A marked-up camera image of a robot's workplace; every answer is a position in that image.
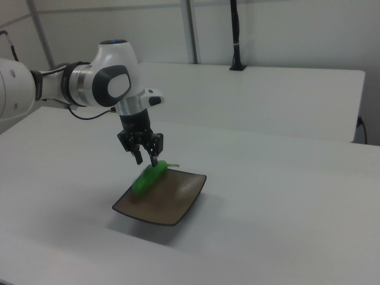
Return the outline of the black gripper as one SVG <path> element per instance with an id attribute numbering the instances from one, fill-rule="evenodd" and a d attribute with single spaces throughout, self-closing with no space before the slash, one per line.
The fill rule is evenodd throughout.
<path id="1" fill-rule="evenodd" d="M 117 135 L 126 152 L 130 152 L 137 165 L 143 162 L 140 152 L 140 145 L 148 145 L 148 153 L 151 165 L 158 165 L 158 156 L 163 151 L 163 134 L 154 134 L 151 125 L 148 110 L 145 109 L 134 115 L 120 115 L 123 130 Z"/>

